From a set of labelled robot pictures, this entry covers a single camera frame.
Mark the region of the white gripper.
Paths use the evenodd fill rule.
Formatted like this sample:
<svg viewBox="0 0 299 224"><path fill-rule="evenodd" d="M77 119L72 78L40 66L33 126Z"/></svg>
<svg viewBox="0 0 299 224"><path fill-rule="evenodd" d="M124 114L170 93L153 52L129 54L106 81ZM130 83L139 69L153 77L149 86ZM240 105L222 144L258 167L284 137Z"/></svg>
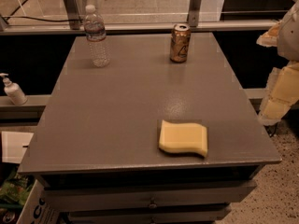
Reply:
<svg viewBox="0 0 299 224"><path fill-rule="evenodd" d="M268 77L258 120L264 126L272 126L299 101L299 1L256 43L267 48L278 46L279 56L296 61L281 69L274 67Z"/></svg>

